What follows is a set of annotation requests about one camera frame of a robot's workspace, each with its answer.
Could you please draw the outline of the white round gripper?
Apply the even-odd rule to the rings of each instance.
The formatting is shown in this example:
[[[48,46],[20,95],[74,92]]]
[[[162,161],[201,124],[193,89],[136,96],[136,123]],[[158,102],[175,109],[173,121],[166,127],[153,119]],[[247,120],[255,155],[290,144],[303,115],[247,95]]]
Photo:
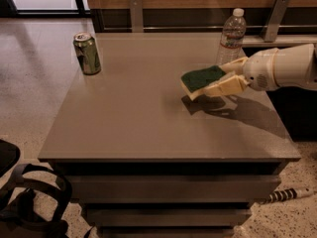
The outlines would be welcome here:
[[[242,57],[220,65],[225,73],[234,73],[225,79],[215,81],[203,89],[207,96],[227,96],[243,92],[248,86],[256,91],[278,89],[274,78],[274,58],[278,48],[259,51],[252,56]]]

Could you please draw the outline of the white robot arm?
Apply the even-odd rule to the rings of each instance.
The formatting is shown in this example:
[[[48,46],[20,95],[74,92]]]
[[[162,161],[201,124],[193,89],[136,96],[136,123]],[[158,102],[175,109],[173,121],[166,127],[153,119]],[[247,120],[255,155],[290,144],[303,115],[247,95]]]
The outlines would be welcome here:
[[[268,49],[222,64],[226,74],[203,88],[207,96],[238,94],[250,87],[274,91],[282,87],[317,89],[316,46]]]

